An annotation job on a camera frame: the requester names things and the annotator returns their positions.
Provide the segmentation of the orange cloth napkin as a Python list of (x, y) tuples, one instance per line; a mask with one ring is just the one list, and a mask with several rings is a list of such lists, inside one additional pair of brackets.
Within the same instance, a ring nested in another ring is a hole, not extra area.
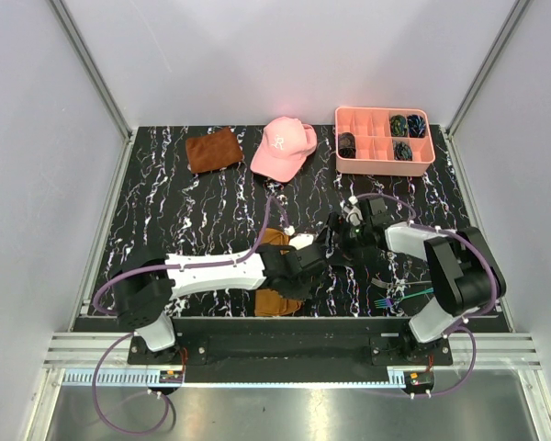
[[(284, 232), (267, 228), (262, 244), (288, 245), (289, 236)], [(282, 297), (272, 289), (257, 289), (255, 291), (254, 314), (259, 317), (288, 316), (300, 310), (301, 300), (290, 300)]]

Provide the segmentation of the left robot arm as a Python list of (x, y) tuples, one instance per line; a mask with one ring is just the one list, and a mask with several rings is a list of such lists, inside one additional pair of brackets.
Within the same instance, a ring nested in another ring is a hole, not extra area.
[(164, 311), (170, 300), (227, 289), (271, 289), (304, 300), (327, 266), (320, 243), (261, 243), (237, 254), (206, 256), (147, 251), (128, 260), (108, 286), (118, 323), (133, 332), (134, 362), (168, 364), (180, 351), (178, 330)]

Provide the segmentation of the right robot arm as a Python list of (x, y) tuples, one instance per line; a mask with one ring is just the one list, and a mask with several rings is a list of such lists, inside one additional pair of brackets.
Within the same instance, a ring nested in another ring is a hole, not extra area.
[(429, 357), (468, 319), (490, 312), (507, 285), (482, 232), (449, 230), (416, 223), (415, 209), (395, 221), (386, 206), (391, 197), (365, 193), (349, 198), (327, 219), (318, 238), (333, 266), (350, 266), (362, 249), (406, 254), (424, 261), (433, 296), (404, 325), (390, 349), (410, 364)]

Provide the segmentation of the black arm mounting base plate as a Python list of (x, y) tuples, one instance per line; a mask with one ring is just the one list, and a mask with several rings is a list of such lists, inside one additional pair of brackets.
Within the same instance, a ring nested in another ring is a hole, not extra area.
[(153, 353), (140, 337), (131, 365), (186, 364), (189, 383), (372, 383), (388, 368), (450, 367), (445, 340), (418, 344), (401, 318), (180, 318), (174, 347)]

